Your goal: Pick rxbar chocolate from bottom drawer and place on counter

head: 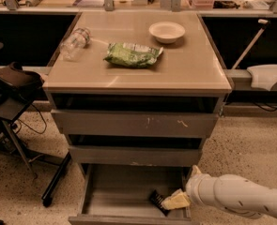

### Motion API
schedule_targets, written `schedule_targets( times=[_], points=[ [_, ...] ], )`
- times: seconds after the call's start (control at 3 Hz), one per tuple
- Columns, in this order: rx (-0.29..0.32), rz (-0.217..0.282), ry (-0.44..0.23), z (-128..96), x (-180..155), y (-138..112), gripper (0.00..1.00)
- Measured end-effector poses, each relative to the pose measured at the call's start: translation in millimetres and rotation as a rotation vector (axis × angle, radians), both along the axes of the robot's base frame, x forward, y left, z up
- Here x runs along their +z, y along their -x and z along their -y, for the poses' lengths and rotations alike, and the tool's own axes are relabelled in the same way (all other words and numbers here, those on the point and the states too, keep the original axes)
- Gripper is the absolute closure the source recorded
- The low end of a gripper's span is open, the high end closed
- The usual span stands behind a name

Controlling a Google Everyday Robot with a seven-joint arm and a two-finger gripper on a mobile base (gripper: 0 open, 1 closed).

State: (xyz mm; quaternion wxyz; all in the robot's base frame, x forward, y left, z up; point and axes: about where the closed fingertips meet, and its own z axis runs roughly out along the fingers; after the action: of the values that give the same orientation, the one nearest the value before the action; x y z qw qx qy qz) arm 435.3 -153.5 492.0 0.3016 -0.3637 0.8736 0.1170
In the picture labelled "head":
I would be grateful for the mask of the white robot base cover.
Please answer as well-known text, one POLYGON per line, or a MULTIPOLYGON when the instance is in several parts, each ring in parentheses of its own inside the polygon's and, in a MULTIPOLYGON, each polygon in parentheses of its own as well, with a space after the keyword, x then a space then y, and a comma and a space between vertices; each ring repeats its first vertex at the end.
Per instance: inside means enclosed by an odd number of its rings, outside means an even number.
POLYGON ((247 71, 252 76, 251 87, 270 91, 277 83, 277 65, 260 65, 248 67, 247 71))

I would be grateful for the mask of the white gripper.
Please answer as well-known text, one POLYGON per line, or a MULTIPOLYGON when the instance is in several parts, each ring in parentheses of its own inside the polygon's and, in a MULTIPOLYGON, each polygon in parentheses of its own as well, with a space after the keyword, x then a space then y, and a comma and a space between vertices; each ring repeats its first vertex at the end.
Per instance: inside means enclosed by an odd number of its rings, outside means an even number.
POLYGON ((176 190, 172 195, 162 201, 162 207, 166 210, 189 207, 191 201, 198 205, 218 207, 219 203, 214 190, 217 180, 217 177, 202 173, 197 165, 193 165, 191 177, 185 187, 186 192, 182 189, 176 190))

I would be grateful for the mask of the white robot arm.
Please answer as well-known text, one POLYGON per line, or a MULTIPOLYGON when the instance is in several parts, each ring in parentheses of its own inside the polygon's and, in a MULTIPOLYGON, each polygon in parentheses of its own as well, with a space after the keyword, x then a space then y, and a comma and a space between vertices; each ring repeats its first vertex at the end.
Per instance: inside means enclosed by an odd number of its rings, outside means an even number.
POLYGON ((185 190, 176 190, 160 205, 166 210, 174 210, 189 207, 192 203, 246 218, 257 219, 262 215, 277 218, 277 188, 263 187, 234 174, 213 177, 202 173, 196 165, 192 166, 185 190))

